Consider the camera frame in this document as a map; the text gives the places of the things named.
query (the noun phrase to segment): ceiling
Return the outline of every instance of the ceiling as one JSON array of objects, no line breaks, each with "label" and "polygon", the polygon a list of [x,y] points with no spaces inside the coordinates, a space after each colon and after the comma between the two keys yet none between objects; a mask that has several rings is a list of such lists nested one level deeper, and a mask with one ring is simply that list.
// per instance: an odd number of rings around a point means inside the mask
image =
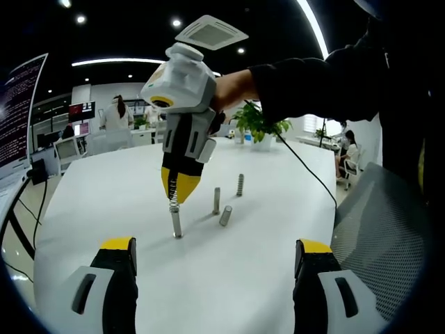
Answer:
[{"label": "ceiling", "polygon": [[[367,15],[353,0],[309,0],[321,26],[327,49],[352,44],[366,30]],[[157,65],[146,63],[97,64],[71,67],[75,61],[94,58],[154,58],[165,60],[165,49],[182,28],[208,14],[247,33],[247,40],[204,53],[216,72],[227,74],[251,65],[291,57],[321,58],[315,36],[295,0],[225,1],[105,1],[72,0],[71,8],[57,0],[8,1],[11,15],[2,18],[3,45],[0,84],[20,63],[49,52],[35,102],[70,93],[73,86],[146,81]],[[83,14],[87,21],[76,23]],[[236,50],[242,47],[244,54]]]}]

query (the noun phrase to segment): computer monitor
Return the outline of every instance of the computer monitor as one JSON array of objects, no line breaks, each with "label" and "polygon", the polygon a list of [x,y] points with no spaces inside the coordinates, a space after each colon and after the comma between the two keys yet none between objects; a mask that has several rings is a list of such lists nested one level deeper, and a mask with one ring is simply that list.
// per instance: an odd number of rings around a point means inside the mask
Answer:
[{"label": "computer monitor", "polygon": [[43,54],[21,64],[5,83],[5,95],[0,96],[0,178],[29,166],[29,119],[46,59]]},{"label": "computer monitor", "polygon": [[39,148],[48,148],[60,138],[61,131],[51,132],[49,134],[37,135],[37,146]]},{"label": "computer monitor", "polygon": [[71,104],[68,111],[69,122],[79,122],[81,120],[89,120],[95,117],[96,102],[82,102]]},{"label": "computer monitor", "polygon": [[74,126],[74,135],[82,136],[90,133],[90,123],[81,123]]}]

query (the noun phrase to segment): metal peg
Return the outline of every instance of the metal peg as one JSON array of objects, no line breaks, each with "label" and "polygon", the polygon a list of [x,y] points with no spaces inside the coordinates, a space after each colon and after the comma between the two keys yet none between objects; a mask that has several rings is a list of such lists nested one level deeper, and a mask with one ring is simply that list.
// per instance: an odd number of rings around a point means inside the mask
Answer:
[{"label": "metal peg", "polygon": [[181,221],[179,220],[179,208],[170,208],[173,220],[173,237],[176,239],[182,238]]},{"label": "metal peg", "polygon": [[213,199],[213,212],[212,214],[219,215],[220,214],[220,198],[221,198],[221,188],[215,188],[215,198]]},{"label": "metal peg", "polygon": [[243,195],[243,186],[244,186],[244,174],[240,174],[238,176],[238,190],[236,191],[237,196]]},{"label": "metal peg", "polygon": [[231,213],[232,213],[232,207],[230,205],[227,205],[224,208],[224,212],[221,215],[221,219],[220,219],[221,226],[227,226],[227,223],[229,223]]}]

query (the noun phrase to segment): black cable wire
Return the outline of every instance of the black cable wire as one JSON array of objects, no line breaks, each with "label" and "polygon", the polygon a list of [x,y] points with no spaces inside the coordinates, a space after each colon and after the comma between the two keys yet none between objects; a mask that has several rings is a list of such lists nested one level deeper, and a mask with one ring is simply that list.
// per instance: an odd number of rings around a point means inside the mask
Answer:
[{"label": "black cable wire", "polygon": [[43,209],[43,203],[45,203],[45,198],[47,197],[47,189],[48,189],[48,180],[44,181],[44,191],[43,191],[43,198],[42,198],[42,203],[40,203],[40,208],[39,208],[39,213],[37,215],[37,221],[35,222],[35,227],[34,227],[34,235],[33,235],[33,245],[34,245],[34,249],[35,248],[35,234],[37,232],[37,227],[39,226],[39,222],[40,222],[40,215],[42,214],[42,209]]},{"label": "black cable wire", "polygon": [[22,200],[19,198],[19,202],[24,206],[24,208],[31,214],[32,217],[34,217],[35,220],[37,220],[37,217],[35,214],[25,205],[25,203],[22,202]]},{"label": "black cable wire", "polygon": [[[256,108],[256,106],[251,102],[251,101],[247,101],[244,100],[245,103],[249,104],[251,107]],[[293,155],[295,155],[298,160],[300,160],[300,162],[303,164],[303,166],[309,171],[309,173],[311,173],[320,183],[322,186],[325,187],[326,191],[329,193],[329,195],[331,196],[331,198],[333,199],[334,203],[335,203],[335,211],[337,210],[337,201],[335,200],[335,197],[331,194],[331,192],[329,191],[329,189],[326,187],[326,185],[323,183],[323,181],[321,181],[317,175],[315,175],[315,173],[309,168],[307,167],[307,165],[305,164],[305,162],[298,156],[298,154],[295,153],[294,150],[292,150],[291,146],[289,146],[288,143],[286,143],[286,141],[283,139],[283,137],[281,137],[281,135],[278,132],[275,132],[275,134],[278,136],[278,138],[281,139],[281,141],[283,142],[283,144],[285,144],[285,146],[287,146],[288,149],[290,149],[290,151],[293,153]]]},{"label": "black cable wire", "polygon": [[27,278],[34,284],[34,281],[31,279],[31,277],[28,276],[27,273],[25,273],[24,271],[21,271],[21,270],[15,268],[15,267],[11,266],[11,265],[10,265],[9,263],[7,263],[7,261],[5,261],[5,260],[4,260],[4,262],[5,262],[5,264],[6,264],[8,267],[10,267],[12,270],[18,271],[19,273],[25,275],[25,276],[26,276],[26,277],[27,277]]}]

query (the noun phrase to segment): window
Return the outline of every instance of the window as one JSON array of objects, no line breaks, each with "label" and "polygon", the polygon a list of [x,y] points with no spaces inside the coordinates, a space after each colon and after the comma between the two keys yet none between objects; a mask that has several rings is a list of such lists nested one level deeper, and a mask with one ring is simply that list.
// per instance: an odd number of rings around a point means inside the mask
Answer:
[{"label": "window", "polygon": [[[305,115],[303,130],[305,132],[310,132],[312,134],[315,133],[317,129],[321,129],[323,127],[323,119],[321,117],[317,117],[315,115]],[[341,132],[341,125],[336,120],[327,120],[326,119],[326,134],[328,136],[334,136],[335,134],[339,134]]]}]

